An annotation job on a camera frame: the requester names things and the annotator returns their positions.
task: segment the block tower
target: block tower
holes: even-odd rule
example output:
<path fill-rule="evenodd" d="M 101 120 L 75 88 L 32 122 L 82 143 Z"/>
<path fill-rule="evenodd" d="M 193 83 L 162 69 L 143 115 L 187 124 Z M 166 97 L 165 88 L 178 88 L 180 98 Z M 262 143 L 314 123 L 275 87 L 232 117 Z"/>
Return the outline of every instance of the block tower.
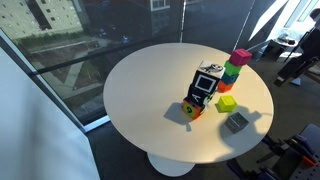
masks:
<path fill-rule="evenodd" d="M 196 119 L 204 112 L 224 72 L 225 67 L 202 61 L 189 86 L 188 95 L 182 102 L 182 111 L 191 119 Z"/>
<path fill-rule="evenodd" d="M 246 65 L 252 54 L 244 49 L 236 49 L 232 52 L 228 61 L 225 62 L 226 68 L 221 81 L 218 84 L 218 90 L 222 93 L 229 91 L 239 77 L 242 66 Z"/>

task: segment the lime green cube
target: lime green cube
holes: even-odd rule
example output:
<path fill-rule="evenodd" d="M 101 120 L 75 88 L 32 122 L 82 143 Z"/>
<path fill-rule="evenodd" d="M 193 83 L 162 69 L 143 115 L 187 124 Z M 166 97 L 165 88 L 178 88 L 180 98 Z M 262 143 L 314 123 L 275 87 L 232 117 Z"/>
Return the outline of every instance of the lime green cube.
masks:
<path fill-rule="evenodd" d="M 218 106 L 222 112 L 232 112 L 236 108 L 237 102 L 232 96 L 220 96 Z"/>
<path fill-rule="evenodd" d="M 242 66 L 235 66 L 235 65 L 231 64 L 230 61 L 226 61 L 224 63 L 224 67 L 226 68 L 224 73 L 228 74 L 229 76 L 239 74 L 239 72 L 242 68 Z"/>

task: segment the gray block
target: gray block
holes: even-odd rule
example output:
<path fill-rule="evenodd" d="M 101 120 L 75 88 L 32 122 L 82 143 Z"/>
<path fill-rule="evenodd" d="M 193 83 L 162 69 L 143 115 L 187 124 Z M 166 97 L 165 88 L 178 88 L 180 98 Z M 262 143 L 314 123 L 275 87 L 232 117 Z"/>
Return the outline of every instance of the gray block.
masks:
<path fill-rule="evenodd" d="M 249 121 L 244 118 L 239 112 L 236 112 L 228 117 L 224 123 L 232 133 L 237 133 L 249 124 Z"/>

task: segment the white round table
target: white round table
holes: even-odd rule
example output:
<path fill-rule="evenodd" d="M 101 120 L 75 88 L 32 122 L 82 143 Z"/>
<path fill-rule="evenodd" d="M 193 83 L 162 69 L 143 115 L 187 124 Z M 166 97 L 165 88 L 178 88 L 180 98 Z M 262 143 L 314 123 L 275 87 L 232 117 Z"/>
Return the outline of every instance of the white round table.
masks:
<path fill-rule="evenodd" d="M 203 60 L 224 65 L 222 51 L 195 44 L 168 43 L 138 50 L 120 61 L 109 74 L 103 92 L 106 111 L 115 128 L 148 153 L 162 174 L 180 176 L 195 163 L 237 157 L 256 146 L 268 132 L 273 102 L 262 79 L 243 66 L 232 90 L 216 92 L 210 108 L 196 120 L 181 110 L 189 85 Z M 237 102 L 233 112 L 219 112 L 222 95 Z M 240 112 L 249 124 L 233 134 L 227 117 Z"/>

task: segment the pink block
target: pink block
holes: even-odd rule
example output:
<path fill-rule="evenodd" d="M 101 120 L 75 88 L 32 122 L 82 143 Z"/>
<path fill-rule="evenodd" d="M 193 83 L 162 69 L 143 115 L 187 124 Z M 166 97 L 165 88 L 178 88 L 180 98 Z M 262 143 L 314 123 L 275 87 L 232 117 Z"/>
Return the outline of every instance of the pink block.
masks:
<path fill-rule="evenodd" d="M 243 66 L 248 63 L 252 54 L 244 49 L 236 49 L 232 52 L 230 56 L 230 63 L 235 66 Z"/>

